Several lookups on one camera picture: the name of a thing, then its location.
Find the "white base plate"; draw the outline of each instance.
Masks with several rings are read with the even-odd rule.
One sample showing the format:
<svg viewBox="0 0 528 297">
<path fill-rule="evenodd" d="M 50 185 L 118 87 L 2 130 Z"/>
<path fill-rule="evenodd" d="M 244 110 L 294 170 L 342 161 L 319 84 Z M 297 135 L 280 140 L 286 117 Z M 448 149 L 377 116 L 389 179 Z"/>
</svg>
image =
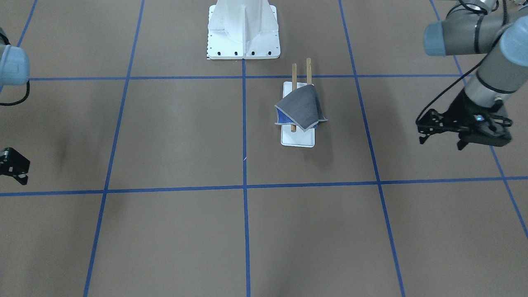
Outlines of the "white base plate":
<svg viewBox="0 0 528 297">
<path fill-rule="evenodd" d="M 298 82 L 297 88 L 307 85 L 305 82 Z M 282 88 L 282 97 L 291 93 L 291 81 L 285 81 Z M 280 143 L 285 146 L 314 147 L 315 146 L 315 129 L 310 128 L 303 132 L 297 128 L 295 132 L 291 131 L 291 125 L 282 125 L 280 130 Z"/>
<path fill-rule="evenodd" d="M 213 16 L 216 5 L 209 7 L 209 21 Z M 275 20 L 277 20 L 277 8 L 270 5 Z M 211 60 L 240 60 L 240 59 L 276 59 L 280 56 L 280 42 L 278 32 L 263 32 L 251 41 L 247 53 L 241 42 L 230 39 L 226 34 L 209 32 L 207 39 L 207 59 Z"/>
</svg>

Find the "blue grid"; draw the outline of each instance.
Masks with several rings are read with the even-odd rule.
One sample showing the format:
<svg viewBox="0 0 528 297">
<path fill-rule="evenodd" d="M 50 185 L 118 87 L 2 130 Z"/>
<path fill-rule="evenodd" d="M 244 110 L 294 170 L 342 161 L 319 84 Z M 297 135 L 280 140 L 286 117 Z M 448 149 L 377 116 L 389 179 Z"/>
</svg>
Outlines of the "blue grid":
<svg viewBox="0 0 528 297">
<path fill-rule="evenodd" d="M 440 20 L 440 16 L 438 14 L 438 11 L 435 7 L 435 4 L 432 0 L 429 0 L 431 3 L 431 6 L 434 10 L 434 13 L 437 17 L 437 20 Z M 37 5 L 38 0 L 34 0 L 33 5 L 31 7 L 31 11 L 29 13 L 29 16 L 27 18 L 24 30 L 22 31 L 21 37 L 17 43 L 17 46 L 20 47 L 22 44 L 22 41 L 24 39 L 25 33 L 27 31 L 27 28 L 30 24 L 30 21 L 32 19 L 33 13 L 35 11 L 35 7 Z M 341 17 L 343 21 L 343 28 L 345 31 L 345 37 L 348 45 L 348 51 L 350 54 L 350 60 L 352 64 L 352 75 L 314 75 L 314 78 L 353 78 L 356 83 L 357 88 L 357 94 L 359 96 L 360 106 L 361 106 L 361 112 L 363 116 L 364 126 L 365 126 L 365 132 L 367 135 L 367 140 L 369 143 L 369 148 L 371 152 L 371 158 L 372 158 L 372 164 L 374 167 L 374 172 L 376 176 L 375 181 L 359 181 L 359 182 L 326 182 L 326 183 L 283 183 L 283 184 L 248 184 L 247 183 L 247 127 L 246 127 L 246 80 L 247 79 L 273 79 L 273 78 L 289 78 L 290 76 L 247 76 L 246 75 L 246 61 L 242 60 L 242 75 L 241 76 L 159 76 L 159 77 L 144 77 L 144 76 L 138 76 L 134 77 L 131 76 L 131 70 L 132 65 L 134 63 L 134 54 L 136 50 L 136 44 L 137 39 L 139 35 L 139 30 L 141 26 L 141 20 L 143 15 L 143 9 L 145 5 L 145 0 L 142 0 L 140 10 L 139 10 L 139 16 L 138 21 L 136 25 L 136 32 L 134 36 L 134 42 L 133 47 L 130 53 L 130 60 L 128 65 L 128 71 L 127 75 L 125 77 L 55 77 L 55 78 L 31 78 L 31 81 L 56 81 L 56 80 L 70 80 L 70 81 L 77 81 L 77 80 L 124 80 L 125 86 L 123 89 L 123 94 L 121 98 L 121 105 L 119 110 L 119 116 L 117 120 L 115 135 L 114 135 L 114 142 L 111 149 L 110 154 L 110 160 L 108 164 L 108 170 L 105 180 L 105 188 L 102 190 L 85 190 L 85 191 L 42 191 L 42 192 L 11 192 L 11 193 L 0 193 L 0 197 L 23 197 L 23 196 L 51 196 L 51 195 L 78 195 L 78 194 L 102 194 L 101 198 L 101 206 L 99 211 L 99 216 L 97 220 L 97 227 L 96 227 L 96 233 L 94 236 L 93 241 L 93 247 L 92 252 L 90 256 L 90 264 L 87 272 L 87 278 L 84 288 L 84 297 L 88 296 L 89 286 L 90 286 L 90 279 L 91 279 L 91 273 L 93 269 L 93 263 L 95 261 L 96 256 L 96 250 L 97 250 L 97 242 L 99 238 L 99 232 L 102 224 L 102 218 L 103 218 L 103 212 L 105 209 L 105 203 L 106 203 L 106 197 L 109 193 L 144 193 L 144 192 L 177 192 L 177 191 L 212 191 L 212 190 L 233 190 L 233 189 L 241 189 L 243 190 L 243 204 L 244 204 L 244 233 L 245 233 L 245 245 L 246 245 L 246 292 L 247 297 L 251 296 L 251 277 L 250 277 L 250 245 L 249 245 L 249 213 L 248 213 L 248 189 L 265 189 L 265 188 L 296 188 L 296 187 L 343 187 L 343 186 L 354 186 L 354 185 L 377 185 L 378 191 L 383 207 L 383 213 L 385 217 L 385 223 L 387 227 L 388 237 L 391 244 L 393 259 L 394 259 L 394 266 L 398 275 L 398 281 L 400 286 L 400 291 L 402 297 L 405 297 L 405 289 L 403 285 L 403 279 L 401 276 L 400 268 L 399 268 L 399 262 L 398 262 L 398 255 L 395 248 L 392 231 L 391 231 L 391 225 L 389 220 L 389 213 L 385 204 L 385 198 L 383 195 L 383 188 L 382 186 L 385 184 L 415 184 L 415 183 L 452 183 L 452 182 L 481 182 L 481 181 L 503 181 L 504 185 L 506 187 L 506 190 L 508 192 L 508 195 L 511 199 L 512 205 L 514 206 L 515 212 L 519 218 L 519 221 L 521 223 L 521 226 L 525 232 L 526 237 L 528 238 L 528 230 L 526 228 L 526 224 L 523 220 L 523 217 L 518 209 L 517 203 L 515 201 L 515 198 L 510 190 L 510 186 L 508 185 L 509 180 L 528 180 L 528 176 L 519 176 L 519 177 L 507 177 L 505 176 L 500 161 L 495 153 L 495 150 L 492 146 L 490 146 L 491 153 L 493 155 L 493 158 L 496 162 L 497 168 L 500 172 L 500 177 L 489 177 L 489 178 L 459 178 L 459 179 L 423 179 L 423 180 L 381 180 L 379 171 L 378 171 L 378 165 L 375 158 L 375 152 L 374 147 L 371 140 L 371 134 L 369 130 L 369 124 L 367 121 L 367 116 L 365 112 L 365 108 L 363 105 L 363 98 L 361 94 L 361 88 L 359 84 L 359 78 L 383 78 L 383 77 L 459 77 L 463 74 L 462 69 L 460 67 L 460 64 L 458 63 L 458 59 L 456 56 L 454 56 L 454 62 L 457 66 L 457 69 L 459 71 L 458 74 L 410 74 L 410 75 L 403 75 L 403 74 L 393 74 L 393 75 L 359 75 L 357 74 L 355 62 L 354 62 L 354 55 L 352 51 L 352 45 L 350 42 L 350 36 L 348 34 L 348 28 L 346 25 L 346 19 L 343 12 L 343 4 L 342 0 L 338 0 L 340 10 L 341 10 Z M 212 187 L 174 187 L 174 188 L 143 188 L 143 189 L 108 189 L 109 182 L 110 182 L 110 176 L 112 172 L 112 165 L 114 162 L 114 156 L 117 146 L 117 141 L 119 137 L 119 130 L 121 125 L 121 119 L 123 114 L 123 109 L 125 106 L 125 100 L 128 90 L 128 84 L 131 80 L 149 80 L 149 79 L 241 79 L 242 80 L 242 118 L 243 118 L 243 184 L 242 185 L 222 185 L 222 186 L 212 186 Z"/>
</svg>

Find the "gray cloth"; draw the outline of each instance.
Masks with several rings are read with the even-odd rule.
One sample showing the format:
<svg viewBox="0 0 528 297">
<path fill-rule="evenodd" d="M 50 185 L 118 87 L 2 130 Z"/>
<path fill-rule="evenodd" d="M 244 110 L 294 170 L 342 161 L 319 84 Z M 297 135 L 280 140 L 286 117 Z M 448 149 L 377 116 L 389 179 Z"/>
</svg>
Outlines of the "gray cloth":
<svg viewBox="0 0 528 297">
<path fill-rule="evenodd" d="M 304 132 L 319 122 L 327 121 L 323 116 L 319 97 L 314 85 L 296 89 L 275 105 L 276 125 L 296 125 Z"/>
</svg>

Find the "light blue joint cap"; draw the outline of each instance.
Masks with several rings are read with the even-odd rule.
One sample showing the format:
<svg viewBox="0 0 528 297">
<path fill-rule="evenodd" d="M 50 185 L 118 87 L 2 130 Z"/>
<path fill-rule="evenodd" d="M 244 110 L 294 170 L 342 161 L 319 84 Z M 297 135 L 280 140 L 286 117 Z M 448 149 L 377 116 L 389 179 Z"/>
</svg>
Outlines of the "light blue joint cap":
<svg viewBox="0 0 528 297">
<path fill-rule="evenodd" d="M 423 34 L 423 48 L 428 55 L 446 55 L 442 22 L 429 24 Z"/>
<path fill-rule="evenodd" d="M 6 45 L 0 60 L 0 85 L 24 85 L 29 79 L 30 60 L 26 52 Z"/>
<path fill-rule="evenodd" d="M 518 19 L 504 32 L 499 46 L 511 63 L 528 67 L 528 16 Z"/>
</svg>

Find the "cloth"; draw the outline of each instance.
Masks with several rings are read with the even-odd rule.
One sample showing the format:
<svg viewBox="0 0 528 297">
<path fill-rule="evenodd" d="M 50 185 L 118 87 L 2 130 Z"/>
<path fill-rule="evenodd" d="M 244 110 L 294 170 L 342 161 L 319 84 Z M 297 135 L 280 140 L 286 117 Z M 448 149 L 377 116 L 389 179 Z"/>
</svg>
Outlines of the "cloth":
<svg viewBox="0 0 528 297">
<path fill-rule="evenodd" d="M 316 128 L 319 122 L 328 119 L 323 116 L 321 104 L 314 85 L 302 86 L 289 93 L 279 103 L 276 125 L 296 125 L 304 132 Z"/>
</svg>

